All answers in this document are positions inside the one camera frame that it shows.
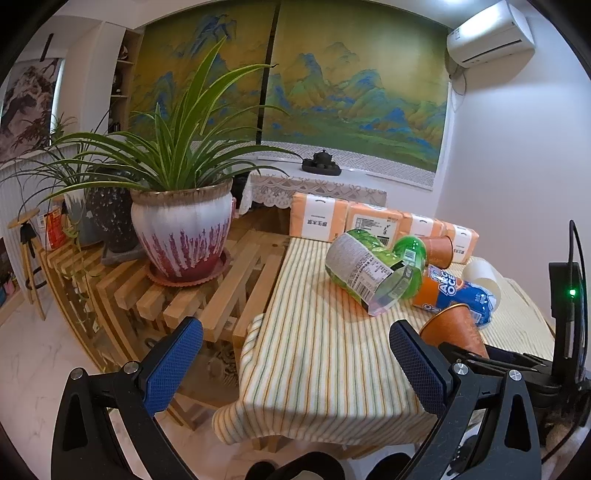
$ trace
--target blue gripper pad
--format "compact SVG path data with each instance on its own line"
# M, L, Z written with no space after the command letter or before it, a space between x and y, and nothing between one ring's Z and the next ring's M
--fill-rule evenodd
M203 343L203 326L186 317L142 362L144 406L151 417L166 410Z
M390 327L390 350L425 411L438 417L443 415L453 385L445 357L423 342L406 320Z

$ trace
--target landscape painting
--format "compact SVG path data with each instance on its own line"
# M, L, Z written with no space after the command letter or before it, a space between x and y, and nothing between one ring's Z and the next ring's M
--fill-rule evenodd
M49 146L60 59L14 64L0 119L0 164Z
M448 29L359 0L284 0L262 139L435 172L446 116Z
M230 70L265 63L275 5L265 0L217 2L148 25L135 69L131 111L153 112L158 103L166 118L207 52L223 37L227 40L215 59L208 85ZM221 98L222 108L209 124L215 125L238 109L259 105L261 83L262 70L235 83ZM230 137L254 140L257 121L258 111L253 109L237 123L228 123L229 127L248 127ZM145 116L132 115L129 124L136 134L154 136Z

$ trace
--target dark speckled pot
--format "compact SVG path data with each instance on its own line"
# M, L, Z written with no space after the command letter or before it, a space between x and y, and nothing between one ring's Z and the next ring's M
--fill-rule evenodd
M131 204L128 189L100 187L86 190L86 206L92 212L103 242L113 253L128 252L138 244L131 223Z

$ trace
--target white tile floor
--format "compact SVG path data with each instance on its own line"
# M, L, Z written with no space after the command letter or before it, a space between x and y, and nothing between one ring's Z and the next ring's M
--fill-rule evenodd
M57 409L69 372L83 367L98 373L62 318L47 288L42 289L47 320L37 317L26 301L0 327L0 422L13 444L39 480L50 480L51 443ZM195 432L175 424L166 414L157 415L186 464L200 480L241 480L256 461L270 459L283 465L322 444L289 442L277 453L254 451L250 442L221 443L210 422ZM149 479L126 434L117 411L113 424L133 472ZM383 457L394 452L414 452L414 446L387 447L361 460L342 462L348 480L362 480Z

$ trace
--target metal screw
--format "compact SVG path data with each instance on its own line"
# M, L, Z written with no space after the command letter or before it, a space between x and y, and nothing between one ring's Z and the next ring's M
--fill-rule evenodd
M464 364L454 364L453 371L458 375L466 375L468 373L468 367Z
M516 382L521 380L521 372L518 372L517 370L510 370L509 376L511 377L512 380L515 380Z
M126 374L134 374L139 370L139 364L137 362L127 362L123 366L123 371Z
M72 380L78 380L84 374L84 370L81 368L75 368L70 372L70 378Z

